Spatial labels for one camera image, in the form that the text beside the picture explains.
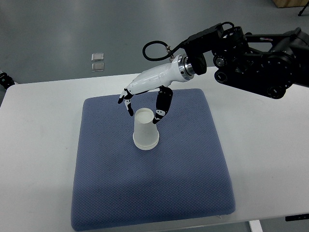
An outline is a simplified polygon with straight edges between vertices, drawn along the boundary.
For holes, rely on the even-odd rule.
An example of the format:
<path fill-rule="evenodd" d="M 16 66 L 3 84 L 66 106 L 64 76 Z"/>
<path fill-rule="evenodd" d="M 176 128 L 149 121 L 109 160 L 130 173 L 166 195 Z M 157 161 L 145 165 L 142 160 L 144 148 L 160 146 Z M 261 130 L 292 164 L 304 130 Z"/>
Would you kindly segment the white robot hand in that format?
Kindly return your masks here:
<path fill-rule="evenodd" d="M 118 104 L 125 103 L 130 116 L 132 95 L 140 94 L 159 87 L 156 99 L 156 111 L 153 124 L 158 123 L 169 111 L 173 92 L 168 87 L 172 82 L 187 82 L 193 79 L 195 72 L 186 55 L 177 55 L 172 62 L 156 66 L 140 73 L 119 96 Z"/>

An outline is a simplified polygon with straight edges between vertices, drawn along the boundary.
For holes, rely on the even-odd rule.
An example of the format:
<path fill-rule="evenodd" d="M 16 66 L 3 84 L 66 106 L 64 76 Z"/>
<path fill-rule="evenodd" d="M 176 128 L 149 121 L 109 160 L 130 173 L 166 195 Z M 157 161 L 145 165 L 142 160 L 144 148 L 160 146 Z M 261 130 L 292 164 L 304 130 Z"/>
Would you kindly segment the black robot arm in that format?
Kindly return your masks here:
<path fill-rule="evenodd" d="M 283 34 L 243 33 L 241 27 L 224 29 L 217 24 L 167 49 L 169 63 L 140 73 L 119 96 L 133 115 L 131 98 L 153 89 L 158 90 L 153 123 L 169 111 L 173 82 L 187 82 L 207 71 L 205 53 L 212 52 L 218 83 L 272 99 L 280 99 L 293 84 L 309 84 L 309 36 L 300 28 Z"/>

